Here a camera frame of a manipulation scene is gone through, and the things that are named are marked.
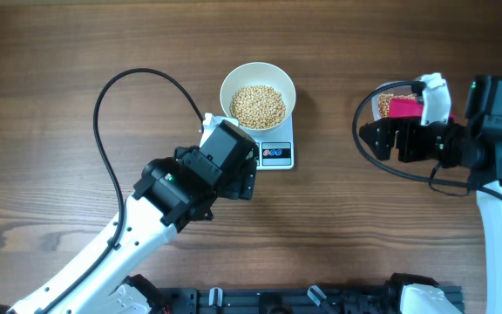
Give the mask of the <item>pink plastic scoop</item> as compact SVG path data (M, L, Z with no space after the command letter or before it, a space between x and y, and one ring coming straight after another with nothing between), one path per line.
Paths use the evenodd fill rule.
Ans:
M420 118L423 126L433 123L446 124L449 119L455 119L456 115L451 112L451 103L443 100L428 100L421 104L414 99L394 98L390 101L389 118Z

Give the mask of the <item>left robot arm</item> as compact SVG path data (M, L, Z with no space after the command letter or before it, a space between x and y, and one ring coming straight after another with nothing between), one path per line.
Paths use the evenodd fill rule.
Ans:
M253 194L259 148L223 120L200 146L178 147L152 160L119 213L62 270L0 313L149 313L153 286L131 272L189 223L211 221L218 198Z

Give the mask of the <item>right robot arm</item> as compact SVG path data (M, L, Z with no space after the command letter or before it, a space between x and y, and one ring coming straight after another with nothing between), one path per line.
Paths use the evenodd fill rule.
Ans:
M381 118L360 126L359 117L373 98L394 89L409 88L422 107L420 116ZM379 86L360 103L352 120L352 137L359 153L372 165L434 191L443 187L474 192L485 232L486 310L502 313L502 77L478 75L471 83L465 108L466 125L450 115L451 96L440 73L412 81ZM401 162L436 160L436 170L464 167L467 181L439 180L385 166L392 149Z

